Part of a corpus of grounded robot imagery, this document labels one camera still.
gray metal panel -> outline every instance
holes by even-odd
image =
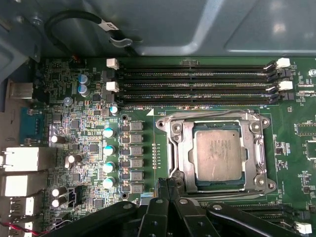
[[[38,23],[34,29],[42,35],[41,23],[51,15],[66,9],[85,10],[113,22],[138,41],[134,46],[145,56],[304,56],[316,50],[315,0],[304,0],[304,4],[297,0],[21,1],[4,1],[14,10],[11,18],[23,13],[29,23]],[[79,55],[125,56],[109,43],[106,32],[90,22],[66,20],[54,32]],[[64,54],[43,37],[42,56]]]

red wire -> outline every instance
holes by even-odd
[[[24,231],[26,233],[32,233],[35,236],[41,236],[41,235],[44,235],[44,234],[48,233],[48,231],[43,231],[43,232],[39,233],[39,232],[36,232],[36,231],[32,231],[32,230],[20,227],[20,226],[15,225],[15,224],[11,224],[9,222],[4,222],[4,223],[1,223],[1,224],[4,225],[4,226],[7,226],[7,227],[11,227],[12,229],[14,229],[16,231]]]

white connector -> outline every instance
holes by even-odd
[[[106,90],[119,92],[119,84],[116,81],[107,82]]]
[[[278,89],[279,90],[292,90],[293,89],[293,82],[291,82],[290,80],[280,81],[278,83]]]
[[[119,69],[119,62],[116,58],[108,58],[107,59],[107,67],[113,68],[115,70]]]
[[[289,58],[279,58],[276,62],[276,68],[287,68],[291,66]]]
[[[308,235],[312,233],[312,225],[309,223],[302,223],[295,221],[295,227],[301,234]]]

cable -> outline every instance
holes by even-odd
[[[56,38],[53,33],[52,33],[52,28],[57,25],[59,22],[67,19],[84,19],[88,21],[92,21],[95,24],[100,24],[102,22],[102,19],[92,13],[85,12],[85,11],[76,11],[76,10],[69,10],[69,11],[62,11],[59,12],[53,16],[51,16],[48,21],[45,23],[44,29],[45,33],[48,37],[48,39],[53,43],[54,46],[59,48],[61,51],[65,52],[68,55],[71,55],[71,57],[75,60],[78,60],[79,58],[73,54],[67,46],[62,43],[58,38]],[[107,31],[111,37],[115,40],[123,40],[126,37],[122,33],[122,31],[117,30],[117,31]],[[125,47],[124,48],[125,52],[127,53],[128,56],[138,56],[136,51],[131,47]]]
[[[26,228],[23,228],[21,226],[9,223],[9,222],[0,222],[0,225],[4,226],[4,227],[11,227],[12,229],[16,230],[16,231],[23,231],[25,233],[32,233],[35,236],[41,236],[44,235],[46,233],[48,233],[47,231],[43,231],[43,232],[36,232],[36,231],[32,231]]]

black cable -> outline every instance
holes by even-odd
[[[56,46],[61,51],[65,52],[68,55],[71,55],[75,60],[78,58],[67,48],[67,46],[62,43],[58,38],[56,38],[52,33],[52,28],[58,24],[59,22],[67,19],[84,19],[88,21],[92,21],[96,24],[100,24],[102,22],[102,19],[92,13],[85,12],[85,11],[76,11],[76,10],[68,10],[68,11],[62,11],[59,12],[53,16],[51,16],[48,21],[45,23],[44,30],[48,37],[48,39],[53,43],[54,46]],[[111,37],[115,40],[123,40],[126,37],[122,33],[122,31],[107,31]],[[128,56],[138,56],[136,51],[131,47],[125,47],[125,52]]]

